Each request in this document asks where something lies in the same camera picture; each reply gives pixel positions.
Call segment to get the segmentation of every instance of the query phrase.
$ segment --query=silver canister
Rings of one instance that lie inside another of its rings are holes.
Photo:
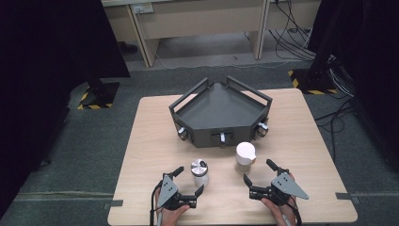
[[[197,187],[207,186],[209,183],[208,164],[202,159],[196,159],[191,163],[191,173]]]

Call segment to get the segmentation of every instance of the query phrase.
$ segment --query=hexagonal black box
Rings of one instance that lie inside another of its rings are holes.
[[[242,89],[265,100],[265,104]],[[272,98],[228,76],[226,83],[211,83],[204,78],[169,110],[182,140],[189,140],[197,148],[223,148],[264,137],[271,103]]]

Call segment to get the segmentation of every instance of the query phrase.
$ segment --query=human hand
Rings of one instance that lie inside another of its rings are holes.
[[[161,188],[158,187],[155,191],[155,203],[158,203],[159,194],[161,193]],[[181,206],[176,210],[168,210],[166,208],[159,208],[156,210],[156,216],[162,212],[162,226],[175,226],[180,215],[182,215],[186,210],[190,208],[189,205]]]
[[[291,172],[290,172],[290,176],[291,176],[291,178],[293,178],[293,180],[295,180],[295,178]],[[287,217],[287,219],[290,221],[292,226],[296,225],[295,213],[290,206],[288,206],[286,204],[284,204],[283,206],[277,206],[273,202],[268,200],[267,198],[262,198],[261,202],[267,208],[270,209],[270,211],[272,212],[273,218],[276,220],[278,226],[286,226],[287,225],[287,223],[285,222],[282,215],[285,215],[285,217]],[[291,206],[295,206],[295,196],[292,196],[291,199],[288,200],[288,203]]]

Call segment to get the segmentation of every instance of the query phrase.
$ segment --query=stand base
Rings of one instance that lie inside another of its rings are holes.
[[[313,81],[308,79],[308,71],[309,69],[294,69],[288,72],[295,88],[300,89],[304,94],[337,93],[326,71],[323,71],[320,79]]]
[[[120,83],[105,83],[105,96],[97,98],[93,90],[88,88],[80,101],[78,109],[101,109],[110,108],[114,103]]]

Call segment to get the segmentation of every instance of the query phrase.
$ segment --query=beige desk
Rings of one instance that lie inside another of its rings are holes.
[[[308,201],[297,200],[304,223],[355,221],[358,215],[352,202],[336,199],[335,193],[345,193],[346,189],[301,92],[263,92],[273,98],[273,104],[269,133],[252,142],[257,161],[248,176],[253,184],[270,186],[277,176],[265,164],[270,158],[289,169],[310,196]],[[208,162],[210,183],[198,198],[197,208],[188,210],[179,225],[274,224],[263,204],[248,198],[242,175],[234,170],[234,147],[196,149],[178,138],[168,106],[179,97],[141,99],[114,196],[114,201],[123,200],[123,205],[111,207],[109,224],[149,225],[153,188],[163,172],[179,166],[184,166],[184,172],[174,179],[175,184],[182,194],[194,194],[197,188],[190,164],[196,158]]]
[[[255,59],[262,58],[264,33],[287,23],[269,0],[102,0],[117,40],[137,40],[147,67],[163,38],[247,32]],[[153,13],[134,14],[129,5],[152,3]],[[296,0],[292,12],[301,27],[312,27],[320,0]],[[289,13],[287,3],[279,6]]]

